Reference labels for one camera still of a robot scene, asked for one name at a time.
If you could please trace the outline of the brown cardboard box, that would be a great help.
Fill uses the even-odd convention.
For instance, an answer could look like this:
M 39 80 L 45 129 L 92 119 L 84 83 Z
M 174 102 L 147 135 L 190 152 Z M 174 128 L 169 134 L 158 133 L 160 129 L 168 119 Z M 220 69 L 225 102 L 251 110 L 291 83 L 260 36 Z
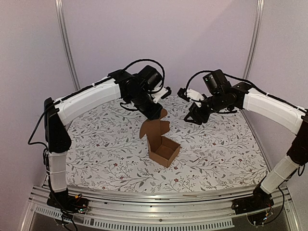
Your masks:
M 146 135 L 149 158 L 169 168 L 180 152 L 180 144 L 165 136 L 170 132 L 170 122 L 162 120 L 166 116 L 166 109 L 162 109 L 158 119 L 145 120 L 141 126 L 139 137 L 141 139 Z

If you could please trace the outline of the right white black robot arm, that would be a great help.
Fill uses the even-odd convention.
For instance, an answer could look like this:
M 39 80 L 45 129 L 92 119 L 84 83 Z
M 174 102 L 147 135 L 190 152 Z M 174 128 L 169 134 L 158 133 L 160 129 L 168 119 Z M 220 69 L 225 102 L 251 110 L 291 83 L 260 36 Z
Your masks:
M 308 162 L 308 111 L 265 93 L 248 80 L 239 78 L 238 84 L 233 86 L 227 80 L 229 75 L 220 69 L 199 73 L 204 74 L 203 81 L 211 96 L 206 97 L 189 87 L 179 89 L 178 96 L 192 102 L 184 119 L 186 122 L 201 125 L 208 122 L 212 113 L 228 114 L 237 108 L 262 115 L 295 134 L 286 157 L 264 177 L 255 188 L 255 195 L 249 198 L 249 206 L 259 210 L 267 203 L 267 194 L 271 194 Z

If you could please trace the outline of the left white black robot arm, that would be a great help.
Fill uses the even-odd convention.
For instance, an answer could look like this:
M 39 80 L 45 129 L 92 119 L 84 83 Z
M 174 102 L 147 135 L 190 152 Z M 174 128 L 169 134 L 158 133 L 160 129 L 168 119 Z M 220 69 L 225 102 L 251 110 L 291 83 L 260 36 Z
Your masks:
M 49 186 L 55 192 L 52 199 L 61 209 L 69 208 L 72 203 L 71 197 L 64 193 L 67 189 L 66 155 L 72 143 L 66 125 L 80 115 L 117 99 L 123 99 L 124 104 L 133 104 L 135 110 L 149 120 L 158 119 L 162 111 L 159 100 L 170 94 L 170 88 L 164 87 L 164 80 L 165 74 L 160 74 L 150 65 L 136 74 L 119 69 L 63 98 L 45 100 L 44 111 L 39 118 L 44 122 L 45 164 Z

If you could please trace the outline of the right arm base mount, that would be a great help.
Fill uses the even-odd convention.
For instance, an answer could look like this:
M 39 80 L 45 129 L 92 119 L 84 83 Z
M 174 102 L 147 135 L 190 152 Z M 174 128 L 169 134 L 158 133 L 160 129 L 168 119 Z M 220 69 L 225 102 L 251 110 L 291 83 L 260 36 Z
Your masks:
M 232 200 L 231 209 L 238 215 L 265 209 L 273 205 L 272 195 L 267 194 L 260 187 L 257 187 L 253 190 L 251 196 Z

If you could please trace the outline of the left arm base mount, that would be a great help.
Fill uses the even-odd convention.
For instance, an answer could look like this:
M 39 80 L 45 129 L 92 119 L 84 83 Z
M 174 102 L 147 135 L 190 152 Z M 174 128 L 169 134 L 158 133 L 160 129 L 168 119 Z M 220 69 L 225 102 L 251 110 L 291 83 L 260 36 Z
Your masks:
M 62 192 L 51 190 L 47 205 L 67 213 L 85 213 L 88 210 L 89 200 L 84 198 L 81 193 L 75 196 L 69 195 L 68 189 Z

